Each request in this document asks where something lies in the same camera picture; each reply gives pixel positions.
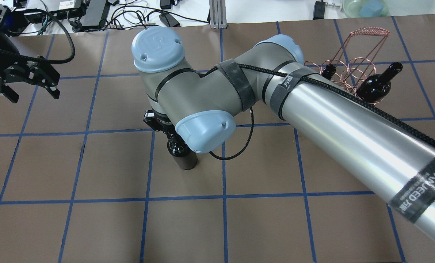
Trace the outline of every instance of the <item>black bottle on table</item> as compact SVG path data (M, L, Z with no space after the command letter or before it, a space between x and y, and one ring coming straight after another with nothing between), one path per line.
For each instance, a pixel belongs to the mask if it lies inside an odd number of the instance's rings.
M394 62L382 73L366 78L356 93L368 103L378 103L391 90L391 80L402 70L402 64Z
M327 80L331 80L334 74L336 74L336 66L332 64L326 65L323 72L321 72L321 76L326 78Z

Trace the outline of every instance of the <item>end effector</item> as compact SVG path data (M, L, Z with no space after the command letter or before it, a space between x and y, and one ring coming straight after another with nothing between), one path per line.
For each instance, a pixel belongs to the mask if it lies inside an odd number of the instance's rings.
M18 49L0 30L0 49L8 53L19 54ZM0 53L0 95L7 97L12 103L17 103L19 95L7 84L25 82L45 88L54 99L58 99L60 91L57 89L60 73L49 63L28 62L16 56Z

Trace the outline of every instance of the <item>metal post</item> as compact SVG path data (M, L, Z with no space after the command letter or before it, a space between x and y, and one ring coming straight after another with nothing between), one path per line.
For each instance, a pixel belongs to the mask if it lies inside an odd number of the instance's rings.
M211 28L227 28L225 19L225 0L209 0Z

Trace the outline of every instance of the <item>brown table surface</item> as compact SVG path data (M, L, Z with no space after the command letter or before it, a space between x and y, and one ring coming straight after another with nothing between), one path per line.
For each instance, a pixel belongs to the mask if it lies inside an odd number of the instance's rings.
M375 62L404 70L378 105L435 138L435 15L174 28L205 72L277 33L305 59L331 58L349 32L391 31ZM55 65L61 97L13 84L0 97L0 262L435 263L435 243L263 103L240 157L179 170L149 109L130 45L137 30L72 34ZM64 35L17 37L22 54L64 58ZM347 57L373 42L356 39ZM248 112L224 148L236 153Z

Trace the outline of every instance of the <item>blue sponge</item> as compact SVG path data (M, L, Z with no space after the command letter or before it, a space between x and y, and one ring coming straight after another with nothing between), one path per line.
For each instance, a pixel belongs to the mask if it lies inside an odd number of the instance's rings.
M370 0L362 7L359 15L361 17L377 17L381 14L383 8L385 8L385 5L379 0Z

